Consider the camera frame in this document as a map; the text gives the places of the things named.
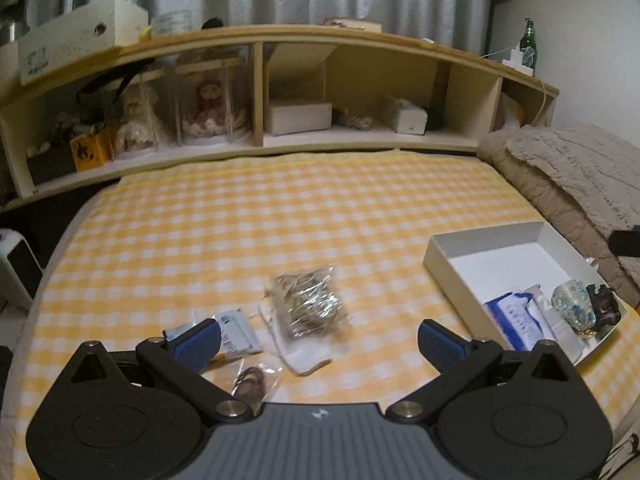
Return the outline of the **blue white tissue pack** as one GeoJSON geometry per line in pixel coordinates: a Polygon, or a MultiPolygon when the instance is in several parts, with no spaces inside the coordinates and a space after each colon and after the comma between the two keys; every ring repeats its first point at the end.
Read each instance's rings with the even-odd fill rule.
{"type": "Polygon", "coordinates": [[[516,351],[530,351],[538,341],[556,342],[570,362],[577,364],[585,344],[550,304],[539,285],[520,292],[506,292],[484,304],[484,309],[516,351]]]}

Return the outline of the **blue brown crochet piece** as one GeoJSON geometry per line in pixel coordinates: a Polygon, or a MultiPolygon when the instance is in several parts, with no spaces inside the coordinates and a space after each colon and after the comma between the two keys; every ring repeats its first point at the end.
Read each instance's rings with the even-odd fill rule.
{"type": "Polygon", "coordinates": [[[590,284],[587,286],[591,307],[596,316],[594,330],[600,330],[604,326],[614,326],[622,319],[620,304],[612,289],[606,285],[590,284]]]}

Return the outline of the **small blue white sachet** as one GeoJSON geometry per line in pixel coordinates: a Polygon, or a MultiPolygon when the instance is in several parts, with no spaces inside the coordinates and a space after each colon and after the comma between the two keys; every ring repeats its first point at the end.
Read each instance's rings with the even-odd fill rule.
{"type": "Polygon", "coordinates": [[[179,361],[231,360],[264,351],[262,342],[241,310],[225,310],[165,328],[170,353],[179,361]]]}

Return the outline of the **beige fluffy blanket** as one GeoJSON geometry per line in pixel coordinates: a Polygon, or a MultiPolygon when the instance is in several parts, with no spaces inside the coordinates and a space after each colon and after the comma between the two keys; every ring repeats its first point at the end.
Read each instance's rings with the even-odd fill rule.
{"type": "Polygon", "coordinates": [[[639,305],[639,260],[617,257],[608,238],[639,224],[639,148],[593,125],[501,129],[477,156],[527,198],[578,252],[599,263],[602,278],[639,305]]]}

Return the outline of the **clear bag brown item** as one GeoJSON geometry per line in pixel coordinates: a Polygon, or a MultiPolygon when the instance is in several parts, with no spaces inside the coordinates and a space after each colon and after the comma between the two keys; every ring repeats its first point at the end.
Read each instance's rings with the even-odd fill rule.
{"type": "Polygon", "coordinates": [[[245,359],[232,382],[231,394],[257,411],[276,393],[281,376],[282,366],[277,361],[245,359]]]}

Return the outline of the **white shallow box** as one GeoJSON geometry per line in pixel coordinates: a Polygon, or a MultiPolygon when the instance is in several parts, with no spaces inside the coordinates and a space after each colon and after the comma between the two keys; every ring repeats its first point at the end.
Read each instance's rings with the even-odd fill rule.
{"type": "MultiPolygon", "coordinates": [[[[497,341],[513,350],[484,304],[506,292],[539,285],[551,304],[553,289],[569,280],[606,285],[598,270],[565,238],[543,221],[505,224],[431,237],[424,266],[439,284],[457,314],[477,339],[497,341]]],[[[627,309],[620,300],[622,319],[627,309]]],[[[577,334],[590,356],[622,325],[604,326],[577,334]]]]}

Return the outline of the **clear bag beige item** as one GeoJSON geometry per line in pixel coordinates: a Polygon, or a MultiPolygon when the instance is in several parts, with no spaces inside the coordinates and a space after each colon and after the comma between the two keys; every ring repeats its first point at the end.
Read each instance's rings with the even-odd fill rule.
{"type": "Polygon", "coordinates": [[[259,313],[274,350],[297,376],[314,374],[348,355],[352,319],[332,264],[270,276],[259,313]]]}

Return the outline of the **yellow checkered bed sheet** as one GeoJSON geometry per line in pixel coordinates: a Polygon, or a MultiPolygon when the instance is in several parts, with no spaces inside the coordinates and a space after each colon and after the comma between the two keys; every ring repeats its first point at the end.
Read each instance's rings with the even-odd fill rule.
{"type": "Polygon", "coordinates": [[[423,263],[439,233],[534,221],[533,206],[469,157],[403,151],[186,164],[124,177],[81,209],[52,256],[18,345],[1,422],[1,474],[31,479],[25,432],[81,341],[131,348],[227,308],[262,328],[273,274],[330,264],[352,318],[344,356],[287,401],[378,401],[432,378],[416,326],[460,326],[423,263]]]}

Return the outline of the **green glass bottle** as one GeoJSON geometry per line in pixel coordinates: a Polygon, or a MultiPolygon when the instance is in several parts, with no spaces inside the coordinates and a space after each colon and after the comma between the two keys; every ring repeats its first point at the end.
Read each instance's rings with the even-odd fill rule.
{"type": "Polygon", "coordinates": [[[538,49],[535,24],[531,18],[526,18],[525,20],[524,34],[518,46],[522,54],[522,64],[531,70],[536,70],[538,49]]]}

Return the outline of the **yellow black box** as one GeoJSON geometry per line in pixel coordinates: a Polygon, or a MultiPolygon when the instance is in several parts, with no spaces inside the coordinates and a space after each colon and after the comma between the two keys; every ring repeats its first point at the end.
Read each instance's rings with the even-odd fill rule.
{"type": "Polygon", "coordinates": [[[100,168],[114,158],[111,136],[107,128],[91,136],[76,136],[70,141],[70,149],[77,172],[100,168]]]}

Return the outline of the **white tissue box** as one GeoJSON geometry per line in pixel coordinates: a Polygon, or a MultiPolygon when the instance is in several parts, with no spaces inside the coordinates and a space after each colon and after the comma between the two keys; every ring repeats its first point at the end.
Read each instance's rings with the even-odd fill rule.
{"type": "Polygon", "coordinates": [[[405,99],[384,96],[383,122],[396,133],[423,136],[427,111],[405,99]]]}

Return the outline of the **doll in clear case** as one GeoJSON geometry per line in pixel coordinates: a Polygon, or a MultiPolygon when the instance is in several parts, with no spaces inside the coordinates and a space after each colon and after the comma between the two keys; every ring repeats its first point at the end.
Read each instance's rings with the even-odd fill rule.
{"type": "Polygon", "coordinates": [[[248,68],[242,56],[178,65],[175,90],[182,144],[232,144],[250,135],[248,68]]]}

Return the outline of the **open white cardboard box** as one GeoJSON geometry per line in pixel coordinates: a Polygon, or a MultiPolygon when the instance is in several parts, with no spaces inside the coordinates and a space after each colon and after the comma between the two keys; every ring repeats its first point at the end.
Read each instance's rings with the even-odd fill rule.
{"type": "Polygon", "coordinates": [[[326,96],[326,61],[335,44],[273,44],[265,64],[266,131],[272,136],[326,130],[332,102],[326,96]]]}

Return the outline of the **wooden headboard shelf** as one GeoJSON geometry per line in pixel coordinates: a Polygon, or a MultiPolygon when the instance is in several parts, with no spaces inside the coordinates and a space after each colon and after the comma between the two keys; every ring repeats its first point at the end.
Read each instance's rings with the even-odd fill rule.
{"type": "Polygon", "coordinates": [[[16,191],[10,207],[190,160],[391,148],[473,154],[496,128],[503,94],[524,107],[529,125],[541,126],[550,122],[559,92],[511,67],[441,44],[329,26],[232,26],[114,47],[57,68],[2,100],[1,140],[16,191]],[[247,138],[170,148],[41,184],[32,180],[27,147],[89,79],[132,63],[171,62],[183,53],[223,47],[247,52],[236,62],[248,77],[252,125],[247,138]],[[274,134],[273,107],[303,101],[324,101],[369,116],[373,126],[363,132],[331,126],[274,134]]]}

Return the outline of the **white storage box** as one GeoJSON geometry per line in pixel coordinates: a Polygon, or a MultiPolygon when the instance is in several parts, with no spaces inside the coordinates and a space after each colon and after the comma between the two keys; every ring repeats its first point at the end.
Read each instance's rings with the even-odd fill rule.
{"type": "Polygon", "coordinates": [[[136,44],[149,12],[128,0],[99,0],[32,29],[18,40],[21,84],[88,56],[136,44]]]}

